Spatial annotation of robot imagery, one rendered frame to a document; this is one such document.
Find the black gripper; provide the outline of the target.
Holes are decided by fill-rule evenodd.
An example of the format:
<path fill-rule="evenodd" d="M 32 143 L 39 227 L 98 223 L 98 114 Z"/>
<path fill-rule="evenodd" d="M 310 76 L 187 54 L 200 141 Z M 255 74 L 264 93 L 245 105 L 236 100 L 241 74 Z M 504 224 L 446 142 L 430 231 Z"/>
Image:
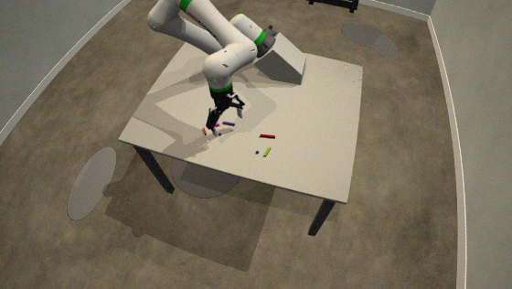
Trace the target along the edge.
<path fill-rule="evenodd" d="M 224 111 L 226 111 L 229 107 L 235 107 L 235 108 L 237 108 L 237 114 L 238 114 L 238 116 L 242 119 L 242 109 L 243 109 L 243 107 L 242 107 L 242 106 L 244 106 L 244 105 L 245 105 L 245 103 L 244 103 L 242 100 L 240 100 L 240 99 L 239 99 L 239 96 L 238 96 L 235 92 L 233 92 L 233 94 L 232 94 L 232 96 L 231 96 L 231 97 L 232 97 L 231 99 L 228 99 L 228 100 L 226 100 L 226 101 L 224 101 L 224 102 L 218 102 L 218 101 L 215 101 L 215 100 L 214 100 L 215 108 L 213 108 L 213 109 L 209 108 L 209 114 L 208 114 L 208 120 L 207 120 L 206 127 L 207 127 L 209 130 L 211 129 L 212 133 L 213 133 L 216 137 L 217 137 L 218 135 L 217 135 L 217 131 L 216 131 L 216 127 L 215 127 L 215 125 L 216 125 L 216 123 L 217 123 L 217 121 L 218 121 L 218 119 L 219 119 L 220 115 L 221 115 Z M 232 99 L 237 100 L 240 104 L 237 104 L 237 103 L 235 103 L 235 102 L 232 102 Z M 222 106 L 227 105 L 227 106 L 225 106 L 225 107 L 220 107 L 220 105 L 222 105 Z M 228 107 L 228 106 L 229 106 L 229 107 Z M 215 117 L 214 117 L 214 116 L 215 116 Z M 214 120 L 214 121 L 213 121 L 213 120 Z"/>

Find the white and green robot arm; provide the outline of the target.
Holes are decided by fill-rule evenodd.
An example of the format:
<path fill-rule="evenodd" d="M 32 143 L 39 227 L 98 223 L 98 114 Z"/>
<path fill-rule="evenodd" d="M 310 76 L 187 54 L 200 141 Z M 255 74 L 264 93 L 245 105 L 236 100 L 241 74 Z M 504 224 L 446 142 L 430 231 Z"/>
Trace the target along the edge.
<path fill-rule="evenodd" d="M 180 10 L 207 31 L 181 17 Z M 277 35 L 272 26 L 262 30 L 243 14 L 229 22 L 209 0 L 159 0 L 148 14 L 147 24 L 153 31 L 181 39 L 210 55 L 203 63 L 203 73 L 211 98 L 218 102 L 232 98 L 231 75 L 264 56 Z"/>

